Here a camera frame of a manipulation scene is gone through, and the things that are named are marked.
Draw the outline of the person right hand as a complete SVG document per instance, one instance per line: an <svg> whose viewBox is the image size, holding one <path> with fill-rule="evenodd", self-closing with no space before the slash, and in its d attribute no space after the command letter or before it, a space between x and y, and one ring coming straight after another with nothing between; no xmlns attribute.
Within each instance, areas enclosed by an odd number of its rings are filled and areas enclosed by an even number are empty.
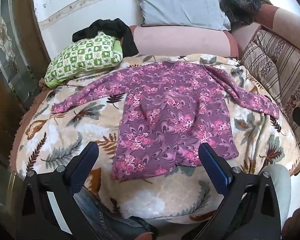
<svg viewBox="0 0 300 240"><path fill-rule="evenodd" d="M282 239L300 240L300 207L286 220L282 229Z"/></svg>

